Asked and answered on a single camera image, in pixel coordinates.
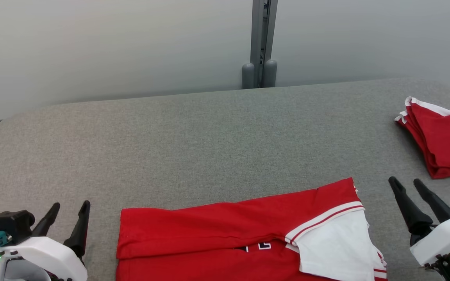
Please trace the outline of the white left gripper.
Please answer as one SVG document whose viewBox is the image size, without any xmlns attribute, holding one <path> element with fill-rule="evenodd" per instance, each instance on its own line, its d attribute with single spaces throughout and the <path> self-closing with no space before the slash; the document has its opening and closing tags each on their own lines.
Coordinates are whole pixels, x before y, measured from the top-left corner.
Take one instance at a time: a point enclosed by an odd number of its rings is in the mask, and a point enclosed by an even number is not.
<svg viewBox="0 0 450 281">
<path fill-rule="evenodd" d="M 86 250 L 91 203 L 85 200 L 73 231 L 63 244 L 46 237 L 60 210 L 56 202 L 32 230 L 31 238 L 0 247 L 0 281 L 86 281 L 80 261 Z"/>
</svg>

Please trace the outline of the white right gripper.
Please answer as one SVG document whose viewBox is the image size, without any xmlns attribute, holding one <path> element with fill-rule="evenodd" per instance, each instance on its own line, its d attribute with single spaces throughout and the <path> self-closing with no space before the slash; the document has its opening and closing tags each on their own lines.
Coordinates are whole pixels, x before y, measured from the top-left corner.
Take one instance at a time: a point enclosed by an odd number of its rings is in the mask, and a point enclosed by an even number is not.
<svg viewBox="0 0 450 281">
<path fill-rule="evenodd" d="M 410 251 L 420 265 L 433 265 L 438 256 L 450 254 L 450 207 L 419 179 L 414 186 L 421 198 L 430 206 L 439 224 L 432 230 L 433 220 L 410 199 L 405 187 L 394 176 L 389 178 L 402 217 L 411 234 Z"/>
</svg>

